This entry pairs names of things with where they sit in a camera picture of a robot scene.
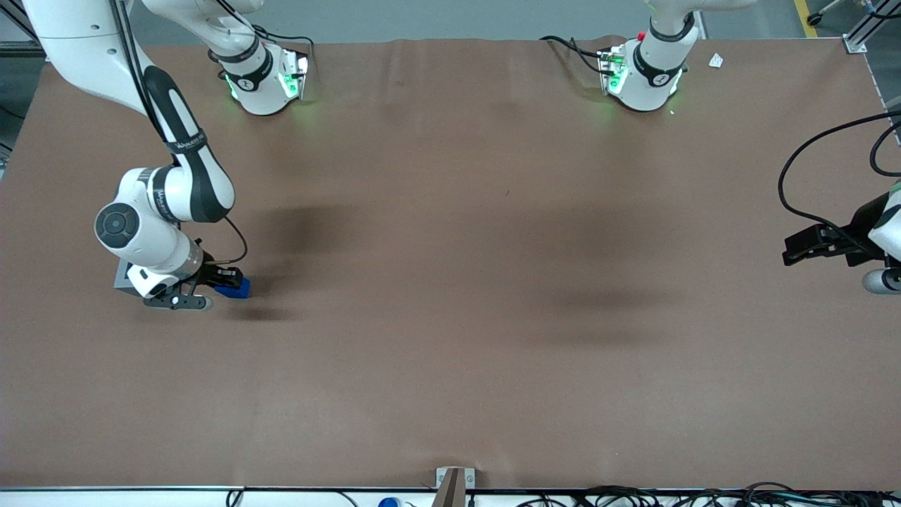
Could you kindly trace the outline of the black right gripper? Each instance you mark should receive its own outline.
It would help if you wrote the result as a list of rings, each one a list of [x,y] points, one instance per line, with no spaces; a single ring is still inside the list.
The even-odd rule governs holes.
[[[187,279],[191,286],[241,287],[244,274],[236,266],[219,266],[212,262],[202,262],[199,269]]]

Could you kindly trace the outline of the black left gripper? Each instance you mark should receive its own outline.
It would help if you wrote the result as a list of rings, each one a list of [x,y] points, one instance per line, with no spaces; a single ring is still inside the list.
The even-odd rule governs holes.
[[[844,231],[858,244],[854,247],[854,253],[848,253],[846,256],[849,267],[879,261],[884,263],[886,268],[892,268],[893,261],[890,254],[869,238],[871,231],[887,222],[883,214],[887,209],[888,200],[889,195],[882,194],[861,205],[854,212],[849,224],[844,227]],[[813,258],[845,256],[846,249],[838,247],[847,244],[849,242],[842,235],[842,231],[836,231],[827,225],[811,225],[786,238],[784,265],[788,267]]]

